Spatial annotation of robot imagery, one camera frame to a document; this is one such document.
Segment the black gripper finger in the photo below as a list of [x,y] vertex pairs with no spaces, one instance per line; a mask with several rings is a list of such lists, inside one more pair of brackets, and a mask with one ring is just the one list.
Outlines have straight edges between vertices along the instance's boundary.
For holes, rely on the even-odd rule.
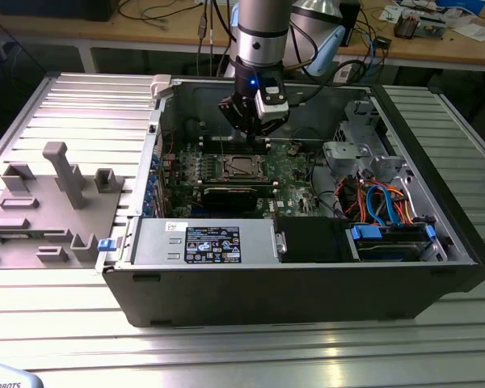
[[234,129],[246,135],[247,143],[255,142],[255,104],[252,99],[224,98],[218,108]]
[[278,130],[279,127],[282,125],[286,124],[288,121],[287,118],[281,118],[281,119],[275,119],[275,120],[269,120],[266,122],[261,123],[261,135],[262,136],[267,136],[276,130]]

